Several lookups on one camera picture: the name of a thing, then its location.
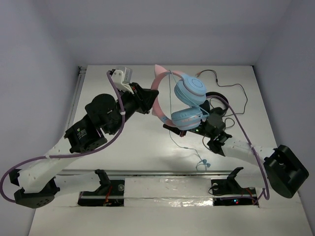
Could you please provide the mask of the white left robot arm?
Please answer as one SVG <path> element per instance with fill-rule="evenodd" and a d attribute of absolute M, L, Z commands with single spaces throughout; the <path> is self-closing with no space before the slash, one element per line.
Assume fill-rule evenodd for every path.
<path fill-rule="evenodd" d="M 83 175 L 61 176 L 59 173 L 75 160 L 99 152 L 120 136 L 127 120 L 136 112 L 148 114 L 159 91 L 131 83 L 128 90 L 112 84 L 117 98 L 99 94 L 85 106 L 86 115 L 65 132 L 70 144 L 69 154 L 48 154 L 29 160 L 31 165 L 20 169 L 16 165 L 7 173 L 10 182 L 19 186 L 14 193 L 15 204 L 39 208 L 62 195 L 88 192 L 106 195 L 112 184 L 104 170 Z"/>

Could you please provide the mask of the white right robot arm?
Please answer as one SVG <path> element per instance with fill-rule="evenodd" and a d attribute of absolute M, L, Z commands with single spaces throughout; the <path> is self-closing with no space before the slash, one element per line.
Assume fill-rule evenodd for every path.
<path fill-rule="evenodd" d="M 209 138 L 205 147 L 212 153 L 232 157 L 256 165 L 262 177 L 262 195 L 270 197 L 273 189 L 280 196 L 292 198 L 309 177 L 309 172 L 293 151 L 280 145 L 276 148 L 254 146 L 246 135 L 241 141 L 226 133 L 223 109 L 214 108 L 206 119 L 201 119 L 196 107 L 172 114 L 171 123 L 163 127 L 180 137 L 191 132 Z"/>

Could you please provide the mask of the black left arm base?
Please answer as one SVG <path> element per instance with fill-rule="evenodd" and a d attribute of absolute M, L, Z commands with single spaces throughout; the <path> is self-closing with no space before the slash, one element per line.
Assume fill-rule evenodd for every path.
<path fill-rule="evenodd" d="M 77 204 L 81 207 L 123 207 L 124 179 L 110 179 L 104 170 L 95 170 L 100 186 L 95 191 L 80 192 Z"/>

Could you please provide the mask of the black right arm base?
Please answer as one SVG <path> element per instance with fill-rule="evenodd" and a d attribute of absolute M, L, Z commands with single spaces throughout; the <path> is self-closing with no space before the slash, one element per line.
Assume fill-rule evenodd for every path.
<path fill-rule="evenodd" d="M 257 206 L 256 190 L 242 188 L 236 181 L 243 167 L 234 169 L 227 178 L 211 180 L 208 193 L 213 196 L 213 205 L 217 206 Z"/>

